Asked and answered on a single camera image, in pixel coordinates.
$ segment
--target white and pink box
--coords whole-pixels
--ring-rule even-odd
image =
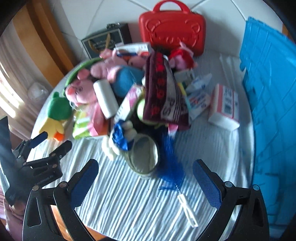
[[[217,84],[212,93],[208,121],[233,131],[239,127],[239,96],[232,89]]]

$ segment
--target red suitcase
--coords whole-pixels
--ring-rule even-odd
[[[162,4],[174,2],[181,11],[160,11]],[[157,3],[151,12],[140,15],[139,26],[144,42],[150,42],[153,47],[173,50],[184,42],[194,53],[202,55],[205,47],[205,18],[190,9],[182,2],[164,0]]]

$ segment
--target white roll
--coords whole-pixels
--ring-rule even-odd
[[[119,106],[108,80],[102,79],[95,82],[94,91],[105,118],[109,119],[114,116]]]

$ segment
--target blue ribbon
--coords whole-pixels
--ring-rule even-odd
[[[124,123],[123,120],[119,120],[114,125],[114,133],[112,135],[113,142],[122,150],[129,151],[133,146],[133,140],[127,142],[126,138],[124,137],[124,129],[122,128],[122,124]]]

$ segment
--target white tile wall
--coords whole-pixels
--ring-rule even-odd
[[[152,10],[159,0],[48,0],[61,31],[77,59],[87,58],[81,39],[106,27],[127,22],[133,42],[141,41],[139,15]],[[183,0],[207,21],[206,48],[238,56],[249,16],[281,31],[282,22],[262,0]],[[177,10],[174,3],[161,9]]]

